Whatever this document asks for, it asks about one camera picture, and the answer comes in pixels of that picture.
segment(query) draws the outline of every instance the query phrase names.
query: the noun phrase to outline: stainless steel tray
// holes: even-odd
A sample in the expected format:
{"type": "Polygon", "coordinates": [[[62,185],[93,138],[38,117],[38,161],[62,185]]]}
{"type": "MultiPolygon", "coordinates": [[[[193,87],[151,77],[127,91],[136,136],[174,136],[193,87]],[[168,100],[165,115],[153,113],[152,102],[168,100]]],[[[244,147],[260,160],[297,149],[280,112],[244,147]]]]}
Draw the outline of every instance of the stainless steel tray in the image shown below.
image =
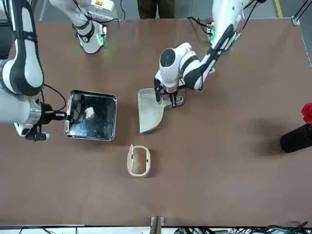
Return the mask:
{"type": "Polygon", "coordinates": [[[64,132],[71,138],[111,141],[116,114],[115,95],[73,90],[69,94],[64,132]]]}

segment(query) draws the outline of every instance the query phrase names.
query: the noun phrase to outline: brown tabletop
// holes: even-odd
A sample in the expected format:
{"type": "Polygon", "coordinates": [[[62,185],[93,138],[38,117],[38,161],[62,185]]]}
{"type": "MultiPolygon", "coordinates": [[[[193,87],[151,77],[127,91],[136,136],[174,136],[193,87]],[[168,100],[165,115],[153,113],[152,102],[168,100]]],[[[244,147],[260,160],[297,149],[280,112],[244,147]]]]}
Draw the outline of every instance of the brown tabletop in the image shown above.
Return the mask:
{"type": "MultiPolygon", "coordinates": [[[[311,221],[312,149],[281,153],[279,137],[304,124],[312,72],[300,28],[290,19],[250,20],[203,90],[139,134],[137,92],[153,88],[159,56],[190,42],[199,57],[206,35],[188,20],[112,23],[107,44],[89,55],[68,22],[37,24],[47,84],[117,96],[110,143],[69,139],[64,123],[44,127],[47,142],[1,125],[0,225],[287,225],[311,221]],[[149,178],[127,171],[129,146],[151,151],[149,178]]],[[[60,97],[44,89],[54,108],[60,97]]]]}

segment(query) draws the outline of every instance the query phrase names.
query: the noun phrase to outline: beige dustpan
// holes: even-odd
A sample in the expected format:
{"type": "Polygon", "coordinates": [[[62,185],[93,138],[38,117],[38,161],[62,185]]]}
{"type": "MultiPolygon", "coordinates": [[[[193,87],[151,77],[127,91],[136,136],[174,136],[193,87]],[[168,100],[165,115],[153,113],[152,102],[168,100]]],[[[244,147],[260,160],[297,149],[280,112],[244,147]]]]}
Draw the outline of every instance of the beige dustpan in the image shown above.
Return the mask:
{"type": "MultiPolygon", "coordinates": [[[[162,101],[159,104],[156,101],[154,89],[141,89],[137,93],[138,116],[140,123],[140,133],[150,131],[157,127],[164,114],[164,109],[171,106],[170,100],[162,101]]],[[[183,103],[183,97],[176,98],[177,104],[183,103]]]]}

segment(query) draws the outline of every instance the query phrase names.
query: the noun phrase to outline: red rose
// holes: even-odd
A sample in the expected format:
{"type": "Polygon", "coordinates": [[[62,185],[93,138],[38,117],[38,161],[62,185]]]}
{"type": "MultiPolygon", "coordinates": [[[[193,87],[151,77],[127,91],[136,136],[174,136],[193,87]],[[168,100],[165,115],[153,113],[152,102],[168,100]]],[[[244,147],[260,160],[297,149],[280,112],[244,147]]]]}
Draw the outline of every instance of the red rose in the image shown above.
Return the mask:
{"type": "Polygon", "coordinates": [[[312,124],[312,102],[305,104],[301,113],[303,114],[303,120],[308,124],[312,124]]]}

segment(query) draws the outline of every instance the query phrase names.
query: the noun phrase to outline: white robotic arm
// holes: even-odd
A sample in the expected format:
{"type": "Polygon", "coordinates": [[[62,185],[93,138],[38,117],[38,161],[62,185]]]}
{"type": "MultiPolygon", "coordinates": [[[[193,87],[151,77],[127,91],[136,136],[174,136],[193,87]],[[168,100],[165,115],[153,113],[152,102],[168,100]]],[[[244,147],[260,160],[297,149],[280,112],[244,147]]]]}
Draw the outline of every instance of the white robotic arm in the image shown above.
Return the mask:
{"type": "Polygon", "coordinates": [[[176,107],[176,95],[181,88],[201,90],[216,61],[223,51],[229,50],[234,38],[242,10],[251,2],[266,0],[214,0],[213,20],[215,40],[207,54],[200,61],[192,46],[184,43],[177,48],[165,49],[159,60],[159,71],[154,79],[156,100],[169,95],[176,107]]]}
{"type": "Polygon", "coordinates": [[[0,60],[0,123],[14,123],[26,139],[46,140],[49,134],[41,132],[41,125],[59,117],[49,104],[32,98],[44,84],[32,9],[27,0],[2,2],[12,24],[16,55],[0,60]]]}
{"type": "Polygon", "coordinates": [[[80,44],[88,54],[97,52],[104,45],[103,36],[106,34],[106,27],[91,20],[92,15],[86,8],[91,6],[95,10],[95,15],[101,16],[102,19],[117,19],[115,5],[110,0],[50,0],[50,3],[73,22],[80,44]]]}

